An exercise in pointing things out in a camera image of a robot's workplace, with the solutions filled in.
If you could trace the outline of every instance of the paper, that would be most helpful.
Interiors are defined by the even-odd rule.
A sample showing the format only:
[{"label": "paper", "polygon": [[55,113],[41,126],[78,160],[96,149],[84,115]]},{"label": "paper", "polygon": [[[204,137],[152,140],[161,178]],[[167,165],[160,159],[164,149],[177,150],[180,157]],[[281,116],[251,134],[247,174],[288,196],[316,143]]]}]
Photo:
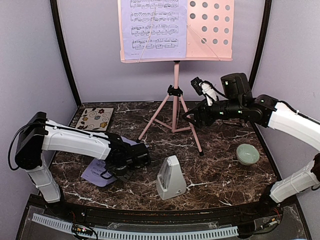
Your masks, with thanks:
[{"label": "paper", "polygon": [[[121,137],[122,141],[125,143],[132,145],[136,145],[138,143],[136,143],[135,141],[129,140],[125,137]],[[105,161],[102,159],[93,159],[92,162],[88,165],[88,167],[84,170],[84,172],[82,173],[81,177],[85,180],[87,180],[88,182],[98,186],[98,187],[105,187],[108,184],[113,183],[115,180],[117,180],[117,178],[112,177],[110,179],[103,179],[100,174],[103,173],[106,169],[105,169]],[[108,178],[111,176],[110,173],[106,173],[103,175],[104,177]]]},{"label": "paper", "polygon": [[185,58],[187,0],[121,0],[125,60]]}]

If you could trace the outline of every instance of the wall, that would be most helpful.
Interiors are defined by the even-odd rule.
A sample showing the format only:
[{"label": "wall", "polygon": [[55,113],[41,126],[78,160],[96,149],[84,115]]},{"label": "wall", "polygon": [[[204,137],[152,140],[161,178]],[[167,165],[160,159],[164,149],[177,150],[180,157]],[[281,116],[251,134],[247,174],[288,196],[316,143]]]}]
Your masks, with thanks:
[{"label": "wall", "polygon": [[[273,1],[270,25],[253,92],[290,103],[320,120],[319,1]],[[283,178],[301,169],[317,151],[279,131],[261,129]],[[319,239],[320,191],[306,190],[298,198],[313,239]]]},{"label": "wall", "polygon": [[[116,0],[59,0],[69,59],[83,102],[163,100],[173,84],[173,62],[120,62]],[[236,0],[233,61],[185,61],[180,87],[186,100],[199,100],[190,81],[199,76],[222,90],[220,77],[250,74],[263,15],[264,0]]]},{"label": "wall", "polygon": [[38,111],[68,124],[76,104],[61,60],[49,0],[1,0],[0,30],[0,239],[13,240],[29,194],[37,191],[23,170],[10,171],[10,141]]}]

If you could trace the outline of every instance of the bowl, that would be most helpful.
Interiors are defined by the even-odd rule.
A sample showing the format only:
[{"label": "bowl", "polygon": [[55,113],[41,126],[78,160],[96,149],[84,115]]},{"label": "bowl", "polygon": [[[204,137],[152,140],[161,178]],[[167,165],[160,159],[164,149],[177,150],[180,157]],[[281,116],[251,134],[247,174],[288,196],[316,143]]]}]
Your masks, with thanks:
[{"label": "bowl", "polygon": [[251,166],[258,162],[260,154],[258,150],[250,144],[241,144],[236,149],[236,157],[244,166]]}]

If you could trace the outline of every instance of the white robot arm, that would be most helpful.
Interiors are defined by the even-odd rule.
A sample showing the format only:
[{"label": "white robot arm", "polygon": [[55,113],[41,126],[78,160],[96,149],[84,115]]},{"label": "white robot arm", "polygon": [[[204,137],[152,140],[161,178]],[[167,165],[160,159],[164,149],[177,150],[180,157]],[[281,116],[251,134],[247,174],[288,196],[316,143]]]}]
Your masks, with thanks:
[{"label": "white robot arm", "polygon": [[44,112],[38,112],[20,129],[15,163],[29,174],[48,204],[59,202],[62,191],[53,179],[42,151],[64,151],[102,159],[106,163],[102,177],[110,171],[124,182],[135,168],[150,163],[148,149],[143,143],[130,146],[117,134],[92,133],[63,126],[47,120]]},{"label": "white robot arm", "polygon": [[[251,121],[265,128],[285,132],[320,152],[320,122],[294,110],[285,101],[279,101],[268,95],[253,98],[244,73],[223,76],[221,81],[224,89],[223,97],[227,100],[210,103],[205,99],[186,112],[183,119],[197,127],[210,126],[218,119]],[[199,94],[201,91],[199,86],[205,82],[196,77],[191,81],[191,85]],[[264,208],[263,205],[277,205],[288,197],[317,185],[320,185],[320,154],[303,169],[268,186],[261,196],[260,206]]]}]

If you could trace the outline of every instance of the yellow flower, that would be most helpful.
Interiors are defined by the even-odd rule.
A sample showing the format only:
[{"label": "yellow flower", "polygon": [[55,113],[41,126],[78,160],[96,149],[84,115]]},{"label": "yellow flower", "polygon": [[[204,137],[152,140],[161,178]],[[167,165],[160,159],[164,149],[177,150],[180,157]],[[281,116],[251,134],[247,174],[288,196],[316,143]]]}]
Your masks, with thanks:
[{"label": "yellow flower", "polygon": [[100,123],[100,128],[105,128],[108,124],[104,121],[102,123]]}]

